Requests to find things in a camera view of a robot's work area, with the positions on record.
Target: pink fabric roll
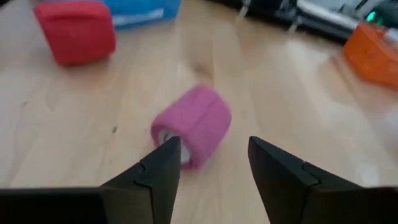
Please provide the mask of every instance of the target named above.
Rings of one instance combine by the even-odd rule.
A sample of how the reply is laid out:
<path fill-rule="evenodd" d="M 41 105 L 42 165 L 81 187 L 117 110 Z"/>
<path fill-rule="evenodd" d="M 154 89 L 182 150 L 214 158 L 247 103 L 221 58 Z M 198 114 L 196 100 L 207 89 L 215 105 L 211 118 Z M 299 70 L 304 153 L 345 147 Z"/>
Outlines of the pink fabric roll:
<path fill-rule="evenodd" d="M 150 132 L 156 147 L 180 136 L 182 168 L 198 169 L 213 155 L 230 124 L 231 113 L 220 95 L 197 85 L 159 114 Z"/>

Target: green light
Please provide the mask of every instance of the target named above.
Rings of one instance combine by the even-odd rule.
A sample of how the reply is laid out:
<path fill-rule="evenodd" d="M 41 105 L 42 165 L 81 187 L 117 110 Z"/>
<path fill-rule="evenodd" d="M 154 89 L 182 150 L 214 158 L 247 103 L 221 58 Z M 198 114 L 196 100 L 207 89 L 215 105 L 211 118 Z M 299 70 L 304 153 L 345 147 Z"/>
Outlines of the green light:
<path fill-rule="evenodd" d="M 370 22 L 374 19 L 374 16 L 376 15 L 376 12 L 371 12 L 368 17 L 366 18 L 366 21 Z"/>

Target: black machine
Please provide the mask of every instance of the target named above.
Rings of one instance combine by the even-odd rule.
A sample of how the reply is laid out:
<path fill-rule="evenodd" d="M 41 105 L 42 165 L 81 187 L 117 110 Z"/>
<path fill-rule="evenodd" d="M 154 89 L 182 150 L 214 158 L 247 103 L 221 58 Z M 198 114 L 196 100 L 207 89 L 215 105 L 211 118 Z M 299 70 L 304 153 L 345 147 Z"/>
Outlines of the black machine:
<path fill-rule="evenodd" d="M 272 224 L 398 223 L 398 191 L 366 189 L 257 137 L 252 174 Z M 100 187 L 0 190 L 2 223 L 169 224 L 180 177 L 173 137 Z"/>
<path fill-rule="evenodd" d="M 248 2 L 249 17 L 274 21 L 296 28 L 309 30 L 324 37 L 344 43 L 355 30 L 359 20 L 373 20 L 375 14 L 385 18 L 381 25 L 398 27 L 396 0 L 347 0 L 352 5 L 331 7 L 332 0 L 209 0 L 240 10 Z"/>

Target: wood grain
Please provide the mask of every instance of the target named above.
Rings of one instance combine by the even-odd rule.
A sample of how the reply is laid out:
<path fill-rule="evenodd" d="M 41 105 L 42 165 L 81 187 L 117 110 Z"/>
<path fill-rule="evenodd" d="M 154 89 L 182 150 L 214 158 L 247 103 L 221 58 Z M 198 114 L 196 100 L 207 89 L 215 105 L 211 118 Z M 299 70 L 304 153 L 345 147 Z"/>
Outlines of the wood grain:
<path fill-rule="evenodd" d="M 357 78 L 341 47 L 184 0 L 174 21 L 117 33 L 117 51 L 55 64 L 28 0 L 0 10 L 0 187 L 99 185 L 153 150 L 154 117 L 197 83 L 231 107 L 172 223 L 267 223 L 247 146 L 259 136 L 364 186 L 398 184 L 398 96 Z"/>

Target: pink roll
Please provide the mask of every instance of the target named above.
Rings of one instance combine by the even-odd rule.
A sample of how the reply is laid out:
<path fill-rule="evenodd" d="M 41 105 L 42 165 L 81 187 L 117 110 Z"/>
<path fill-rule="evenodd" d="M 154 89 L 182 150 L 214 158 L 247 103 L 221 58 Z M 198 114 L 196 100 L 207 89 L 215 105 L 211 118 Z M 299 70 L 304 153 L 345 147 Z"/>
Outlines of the pink roll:
<path fill-rule="evenodd" d="M 150 133 L 158 147 L 181 139 L 181 165 L 198 169 L 216 151 L 231 124 L 231 112 L 216 91 L 197 85 L 159 114 Z"/>

